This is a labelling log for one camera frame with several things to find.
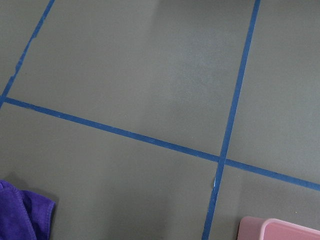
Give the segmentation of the purple cloth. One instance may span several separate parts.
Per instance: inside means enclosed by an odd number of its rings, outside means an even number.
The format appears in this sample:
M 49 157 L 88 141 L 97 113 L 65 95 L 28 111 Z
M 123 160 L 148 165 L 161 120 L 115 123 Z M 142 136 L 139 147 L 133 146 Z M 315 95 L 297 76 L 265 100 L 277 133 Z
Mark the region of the purple cloth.
M 56 203 L 11 183 L 0 181 L 0 238 L 2 240 L 48 240 Z

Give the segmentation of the pink plastic tray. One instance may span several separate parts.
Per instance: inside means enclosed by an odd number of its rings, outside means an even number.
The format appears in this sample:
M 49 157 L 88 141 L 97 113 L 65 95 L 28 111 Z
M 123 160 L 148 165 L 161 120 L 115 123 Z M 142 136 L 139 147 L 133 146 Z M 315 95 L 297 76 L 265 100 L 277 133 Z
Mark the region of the pink plastic tray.
M 241 219 L 238 240 L 318 240 L 320 232 L 276 218 L 246 216 Z

